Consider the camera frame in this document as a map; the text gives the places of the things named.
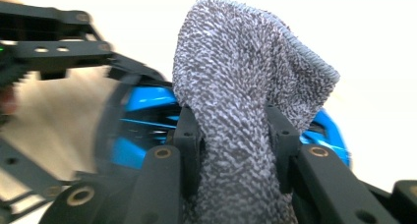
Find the screw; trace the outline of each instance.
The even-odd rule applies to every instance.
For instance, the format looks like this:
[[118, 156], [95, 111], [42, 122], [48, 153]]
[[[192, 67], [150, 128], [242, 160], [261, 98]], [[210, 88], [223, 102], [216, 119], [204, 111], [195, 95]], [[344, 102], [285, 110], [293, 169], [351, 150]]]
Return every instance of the screw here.
[[309, 149], [309, 151], [310, 151], [311, 154], [313, 154], [315, 156], [318, 156], [318, 157], [327, 157], [328, 156], [328, 152], [325, 149], [320, 148], [320, 147], [311, 147]]
[[171, 156], [171, 150], [167, 148], [160, 148], [155, 152], [155, 157], [157, 158], [167, 158]]
[[67, 198], [67, 204], [70, 206], [83, 205], [94, 197], [92, 187], [81, 187], [73, 191]]

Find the gray knit fabric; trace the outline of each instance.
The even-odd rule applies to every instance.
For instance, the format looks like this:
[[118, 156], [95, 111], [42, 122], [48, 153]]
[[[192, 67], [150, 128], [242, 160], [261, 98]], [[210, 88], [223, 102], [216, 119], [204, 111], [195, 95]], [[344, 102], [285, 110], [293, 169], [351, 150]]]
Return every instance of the gray knit fabric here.
[[207, 151], [186, 223], [296, 223], [276, 178], [265, 104], [301, 133], [339, 75], [275, 15], [198, 0], [182, 26], [173, 85], [193, 110]]

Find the black metal frame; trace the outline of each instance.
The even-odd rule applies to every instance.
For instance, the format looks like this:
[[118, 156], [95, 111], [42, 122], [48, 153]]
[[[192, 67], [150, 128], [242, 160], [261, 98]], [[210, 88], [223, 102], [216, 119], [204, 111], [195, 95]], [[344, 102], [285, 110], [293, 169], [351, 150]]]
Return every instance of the black metal frame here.
[[[0, 20], [7, 21], [0, 25], [0, 36], [17, 41], [3, 46], [8, 57], [2, 56], [7, 61], [0, 71], [40, 71], [43, 80], [50, 80], [65, 77], [68, 68], [110, 65], [109, 78], [119, 80], [120, 85], [104, 110], [105, 115], [113, 115], [106, 119], [108, 123], [122, 113], [120, 102], [133, 85], [143, 81], [166, 84], [154, 69], [112, 52], [85, 12], [0, 2]], [[266, 111], [281, 190], [293, 193], [300, 223], [416, 222], [417, 181], [396, 183], [392, 194], [364, 184], [331, 149], [301, 146], [298, 133], [276, 107], [267, 105]], [[108, 144], [114, 137], [111, 128], [98, 130], [102, 132], [98, 142]], [[40, 223], [182, 223], [182, 200], [196, 193], [204, 149], [190, 109], [182, 108], [170, 137], [166, 145], [148, 151], [141, 170], [111, 165], [97, 151], [99, 173], [79, 172], [79, 180], [73, 182], [57, 181], [0, 140], [0, 167], [32, 189], [12, 200], [1, 200], [0, 220], [12, 222], [54, 200]], [[44, 201], [22, 213], [13, 212], [14, 203], [34, 194]]]

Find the cloth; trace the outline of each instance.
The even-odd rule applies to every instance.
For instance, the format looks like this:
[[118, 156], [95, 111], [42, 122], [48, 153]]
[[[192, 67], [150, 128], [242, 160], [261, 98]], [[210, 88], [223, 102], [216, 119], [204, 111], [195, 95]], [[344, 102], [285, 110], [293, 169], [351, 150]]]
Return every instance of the cloth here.
[[206, 142], [185, 223], [296, 223], [279, 191], [266, 102], [301, 133], [339, 79], [275, 15], [229, 0], [197, 0], [180, 29], [173, 88]]

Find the speckled fabric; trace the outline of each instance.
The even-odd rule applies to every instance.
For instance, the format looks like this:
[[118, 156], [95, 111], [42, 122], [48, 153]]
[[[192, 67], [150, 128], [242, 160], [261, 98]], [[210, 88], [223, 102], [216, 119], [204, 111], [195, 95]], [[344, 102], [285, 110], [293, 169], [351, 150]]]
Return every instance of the speckled fabric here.
[[301, 133], [339, 74], [275, 15], [229, 0], [198, 0], [179, 32], [173, 85], [206, 142], [185, 223], [296, 223], [279, 191], [267, 101]]

